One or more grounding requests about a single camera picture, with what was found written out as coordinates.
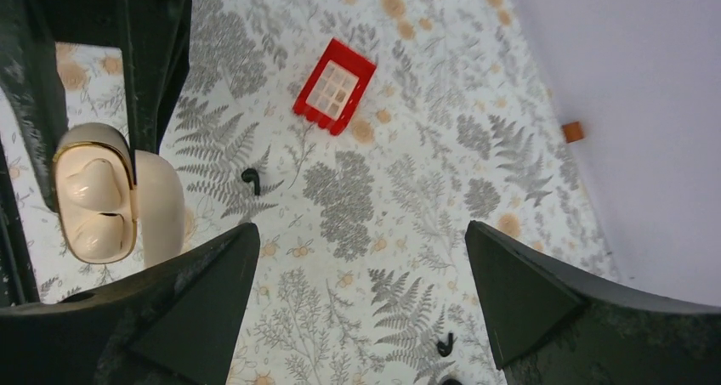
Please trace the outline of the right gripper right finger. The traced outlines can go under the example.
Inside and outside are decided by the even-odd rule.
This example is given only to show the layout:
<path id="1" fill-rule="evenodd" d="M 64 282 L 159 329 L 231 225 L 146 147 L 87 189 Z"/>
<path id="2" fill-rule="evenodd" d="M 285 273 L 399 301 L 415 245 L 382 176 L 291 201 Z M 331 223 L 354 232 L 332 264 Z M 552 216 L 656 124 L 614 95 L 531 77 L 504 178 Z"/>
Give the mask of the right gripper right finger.
<path id="1" fill-rule="evenodd" d="M 719 383 L 719 307 L 615 283 L 479 221 L 465 241 L 508 383 Z"/>

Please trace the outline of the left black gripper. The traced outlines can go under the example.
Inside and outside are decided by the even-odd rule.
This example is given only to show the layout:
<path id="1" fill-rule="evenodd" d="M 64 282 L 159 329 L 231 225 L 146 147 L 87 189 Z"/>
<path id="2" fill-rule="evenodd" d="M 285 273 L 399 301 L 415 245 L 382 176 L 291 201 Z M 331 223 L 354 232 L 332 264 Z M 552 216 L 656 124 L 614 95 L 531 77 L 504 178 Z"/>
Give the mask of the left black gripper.
<path id="1" fill-rule="evenodd" d="M 156 154 L 190 69 L 191 15 L 192 0 L 1 0 L 1 89 L 50 211 L 68 130 L 55 41 L 121 49 L 129 147 Z"/>

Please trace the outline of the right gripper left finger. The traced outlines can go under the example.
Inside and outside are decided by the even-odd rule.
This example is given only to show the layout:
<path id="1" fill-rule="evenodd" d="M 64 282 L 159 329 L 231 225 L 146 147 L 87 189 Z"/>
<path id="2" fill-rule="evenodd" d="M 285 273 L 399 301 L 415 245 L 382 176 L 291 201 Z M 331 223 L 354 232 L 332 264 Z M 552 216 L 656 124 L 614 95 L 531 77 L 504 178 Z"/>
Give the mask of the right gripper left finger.
<path id="1" fill-rule="evenodd" d="M 4 384 L 223 384 L 260 249 L 240 224 L 55 303 L 1 311 Z"/>

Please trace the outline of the beige earbud charging case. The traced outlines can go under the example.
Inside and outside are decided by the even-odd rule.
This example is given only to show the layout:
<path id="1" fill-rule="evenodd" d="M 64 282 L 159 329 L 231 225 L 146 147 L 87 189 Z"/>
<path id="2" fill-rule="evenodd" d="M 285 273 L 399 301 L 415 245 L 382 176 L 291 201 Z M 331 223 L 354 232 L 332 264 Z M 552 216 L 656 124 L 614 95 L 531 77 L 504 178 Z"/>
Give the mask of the beige earbud charging case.
<path id="1" fill-rule="evenodd" d="M 89 122 L 68 130 L 54 154 L 53 176 L 61 230 L 78 260 L 115 263 L 140 246 L 149 268 L 182 252 L 178 174 L 159 155 L 130 150 L 114 127 Z"/>

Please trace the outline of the beige wireless earbud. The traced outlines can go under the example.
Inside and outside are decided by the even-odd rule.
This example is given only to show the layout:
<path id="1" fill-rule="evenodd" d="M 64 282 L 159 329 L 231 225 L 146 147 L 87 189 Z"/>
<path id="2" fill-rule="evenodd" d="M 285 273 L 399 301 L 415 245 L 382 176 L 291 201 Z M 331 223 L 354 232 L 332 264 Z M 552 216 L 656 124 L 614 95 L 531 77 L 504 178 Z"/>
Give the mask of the beige wireless earbud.
<path id="1" fill-rule="evenodd" d="M 125 256 L 125 222 L 120 214 L 90 216 L 67 232 L 69 248 L 85 263 L 113 263 Z"/>
<path id="2" fill-rule="evenodd" d="M 70 162 L 61 168 L 59 204 L 64 212 L 121 212 L 129 205 L 122 164 L 112 158 Z"/>

